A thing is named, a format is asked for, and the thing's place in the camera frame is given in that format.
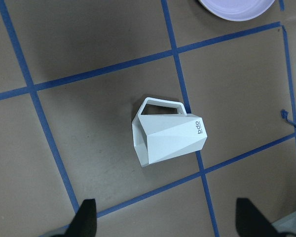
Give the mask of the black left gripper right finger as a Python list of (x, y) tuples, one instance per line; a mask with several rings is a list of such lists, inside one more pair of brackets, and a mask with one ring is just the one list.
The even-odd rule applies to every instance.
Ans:
[(235, 226), (240, 237), (289, 237), (278, 232), (248, 198), (237, 198)]

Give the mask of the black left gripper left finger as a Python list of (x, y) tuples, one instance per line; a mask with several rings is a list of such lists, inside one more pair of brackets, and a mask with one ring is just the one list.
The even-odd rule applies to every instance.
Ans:
[(97, 209), (95, 199), (85, 199), (64, 233), (65, 237), (95, 237)]

